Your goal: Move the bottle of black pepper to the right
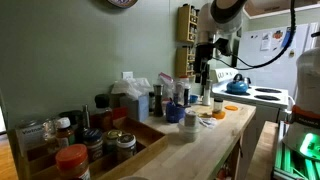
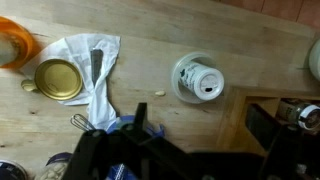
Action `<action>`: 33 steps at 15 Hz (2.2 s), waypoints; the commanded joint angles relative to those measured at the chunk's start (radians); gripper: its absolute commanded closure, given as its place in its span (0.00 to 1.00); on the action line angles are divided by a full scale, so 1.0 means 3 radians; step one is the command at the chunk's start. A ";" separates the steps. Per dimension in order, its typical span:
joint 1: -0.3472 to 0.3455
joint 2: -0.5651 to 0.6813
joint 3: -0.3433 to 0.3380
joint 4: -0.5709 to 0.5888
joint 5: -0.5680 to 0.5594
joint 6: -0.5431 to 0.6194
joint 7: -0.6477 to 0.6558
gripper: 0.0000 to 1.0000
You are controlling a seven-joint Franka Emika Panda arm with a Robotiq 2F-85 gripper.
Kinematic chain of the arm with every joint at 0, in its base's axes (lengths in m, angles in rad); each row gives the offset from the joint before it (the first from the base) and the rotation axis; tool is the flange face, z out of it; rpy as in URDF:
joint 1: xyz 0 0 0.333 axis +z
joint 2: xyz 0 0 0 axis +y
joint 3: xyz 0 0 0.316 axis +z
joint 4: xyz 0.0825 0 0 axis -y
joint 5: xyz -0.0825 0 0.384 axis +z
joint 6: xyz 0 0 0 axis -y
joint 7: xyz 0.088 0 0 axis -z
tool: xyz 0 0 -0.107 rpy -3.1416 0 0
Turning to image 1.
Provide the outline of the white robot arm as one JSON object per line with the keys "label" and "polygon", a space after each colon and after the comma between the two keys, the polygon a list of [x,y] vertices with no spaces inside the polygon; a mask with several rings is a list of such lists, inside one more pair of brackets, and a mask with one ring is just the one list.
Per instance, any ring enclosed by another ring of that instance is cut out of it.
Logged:
{"label": "white robot arm", "polygon": [[198,15],[197,42],[194,62],[195,82],[205,85],[209,79],[208,61],[215,49],[230,56],[230,35],[242,26],[242,8],[247,0],[213,0],[202,6]]}

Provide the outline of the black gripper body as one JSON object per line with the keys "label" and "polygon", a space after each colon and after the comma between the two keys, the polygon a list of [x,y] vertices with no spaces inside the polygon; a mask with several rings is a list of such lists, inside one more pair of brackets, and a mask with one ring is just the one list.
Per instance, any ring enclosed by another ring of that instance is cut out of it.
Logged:
{"label": "black gripper body", "polygon": [[208,62],[213,58],[213,48],[211,43],[198,44],[195,53],[194,73],[195,82],[205,84],[209,76],[210,66]]}

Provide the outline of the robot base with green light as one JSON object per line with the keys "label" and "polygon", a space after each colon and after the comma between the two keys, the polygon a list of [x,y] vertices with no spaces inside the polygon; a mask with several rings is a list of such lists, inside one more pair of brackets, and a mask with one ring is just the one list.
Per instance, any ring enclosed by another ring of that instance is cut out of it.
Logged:
{"label": "robot base with green light", "polygon": [[319,180],[320,177],[320,46],[297,60],[297,95],[288,121],[279,123],[272,180]]}

